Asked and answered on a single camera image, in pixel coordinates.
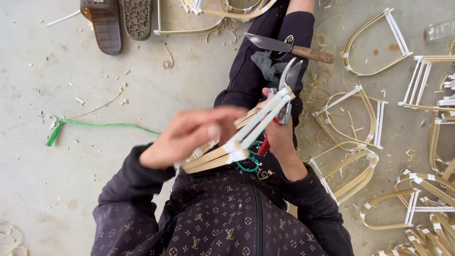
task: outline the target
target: patterned hoodie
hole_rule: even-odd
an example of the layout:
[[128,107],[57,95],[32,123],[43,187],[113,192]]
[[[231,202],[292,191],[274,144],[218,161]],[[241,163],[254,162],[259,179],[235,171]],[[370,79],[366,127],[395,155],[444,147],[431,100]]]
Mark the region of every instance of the patterned hoodie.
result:
[[[270,154],[258,157],[275,172],[270,179],[235,164],[180,170],[157,222],[151,200],[175,170],[142,167],[138,158],[149,146],[134,147],[103,188],[92,256],[354,255],[338,206],[311,167],[290,182]],[[298,207],[298,218],[284,200]]]

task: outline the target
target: concrete floor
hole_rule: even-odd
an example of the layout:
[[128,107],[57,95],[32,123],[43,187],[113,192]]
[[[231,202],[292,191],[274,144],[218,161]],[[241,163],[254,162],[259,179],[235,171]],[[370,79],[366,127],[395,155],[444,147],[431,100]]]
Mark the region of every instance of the concrete floor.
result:
[[[206,14],[187,18],[189,15],[181,15],[179,1],[169,3],[172,8],[163,5],[164,29],[206,27],[218,20]],[[394,180],[404,167],[415,172],[432,172],[427,159],[429,126],[419,127],[431,113],[396,106],[403,100],[415,67],[411,57],[378,75],[358,78],[344,71],[339,52],[357,29],[385,8],[392,7],[395,8],[392,14],[411,51],[418,55],[447,54],[445,42],[424,46],[422,30],[427,24],[452,17],[455,5],[451,3],[449,0],[432,3],[425,0],[344,0],[328,9],[317,7],[316,27],[329,17],[343,15],[341,22],[340,17],[332,18],[320,28],[336,46],[336,49],[328,46],[327,51],[337,55],[331,66],[329,83],[319,85],[320,88],[333,94],[350,91],[349,84],[360,82],[371,97],[382,99],[381,91],[385,89],[384,100],[389,102],[384,113],[384,150],[375,150],[380,161],[373,178],[364,189],[340,206],[356,255],[371,255],[385,250],[389,243],[397,245],[406,241],[404,229],[371,230],[360,219],[353,220],[359,213],[353,204],[363,205],[375,195],[391,192]],[[218,38],[211,35],[208,44],[206,34],[198,37],[152,35],[144,42],[131,41],[124,36],[122,54],[112,57],[98,50],[94,34],[82,15],[46,27],[46,23],[78,9],[77,1],[0,2],[0,21],[3,24],[0,27],[0,102],[3,107],[0,111],[3,123],[0,135],[3,145],[0,220],[22,230],[31,255],[87,255],[95,230],[91,211],[97,204],[101,188],[118,171],[132,146],[155,139],[132,128],[90,128],[67,124],[56,144],[48,148],[44,146],[51,133],[52,120],[48,115],[70,117],[84,113],[111,99],[126,82],[128,87],[124,88],[122,95],[97,111],[97,118],[90,114],[78,120],[134,123],[161,132],[177,111],[212,106],[215,96],[228,83],[228,71],[237,53],[233,48],[238,48],[243,39],[242,36],[236,45],[231,45],[228,41],[232,36],[227,31]],[[237,34],[241,35],[248,26],[241,24]],[[360,72],[384,66],[399,55],[388,49],[391,43],[395,41],[385,20],[377,22],[354,42],[352,66]],[[164,62],[169,60],[163,48],[165,44],[174,59],[174,66],[170,69],[164,68]],[[379,51],[377,56],[373,55],[375,49]],[[431,105],[442,97],[441,93],[435,95],[432,92],[439,90],[440,76],[448,70],[450,67],[447,66],[433,68],[424,103]],[[86,104],[81,107],[76,97]],[[123,99],[128,99],[129,104],[120,105]],[[316,102],[310,108],[321,105],[321,102]],[[356,128],[366,127],[367,116],[357,100],[349,99],[340,106],[351,110]],[[334,113],[345,115],[347,112],[336,108]],[[342,131],[349,132],[349,118],[335,117],[334,121]],[[362,133],[365,130],[359,131],[361,138],[365,137]],[[299,127],[297,133],[303,159],[322,150],[316,146],[302,146],[305,136],[313,139],[318,131],[316,122]],[[441,132],[453,136],[450,127]],[[442,143],[440,148],[445,149],[445,159],[450,160],[453,147],[447,142]],[[329,145],[323,144],[322,147],[328,148]],[[405,155],[409,148],[415,150],[412,161],[407,161]],[[339,159],[336,158],[332,156],[325,164],[337,163]],[[346,179],[354,177],[361,163],[358,165],[345,170]],[[335,188],[343,182],[335,180],[330,184]],[[172,181],[165,184],[162,193],[154,199],[158,209],[162,208],[171,186]],[[404,214],[403,205],[392,199],[372,209],[367,220],[377,224],[398,223],[403,221]],[[416,214],[414,223],[427,219],[426,214]]]

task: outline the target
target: slipper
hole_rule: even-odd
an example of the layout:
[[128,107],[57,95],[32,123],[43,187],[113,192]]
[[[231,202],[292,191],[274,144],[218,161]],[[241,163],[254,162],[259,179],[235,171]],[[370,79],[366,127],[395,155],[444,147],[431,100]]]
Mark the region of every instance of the slipper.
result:
[[100,50],[108,55],[120,53],[121,34],[117,0],[81,0],[81,13],[92,22]]
[[147,40],[152,32],[152,0],[123,0],[126,34],[136,41]]

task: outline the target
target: knife blade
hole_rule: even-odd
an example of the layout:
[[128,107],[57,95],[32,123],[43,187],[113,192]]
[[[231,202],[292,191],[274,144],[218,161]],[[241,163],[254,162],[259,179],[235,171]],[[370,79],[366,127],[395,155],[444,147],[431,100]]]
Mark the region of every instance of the knife blade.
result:
[[310,60],[319,61],[323,63],[332,64],[335,61],[335,55],[313,50],[303,46],[293,46],[285,42],[281,42],[272,38],[258,36],[251,33],[246,33],[245,36],[257,47],[271,50],[271,51],[282,51],[290,52],[300,57],[304,57]]

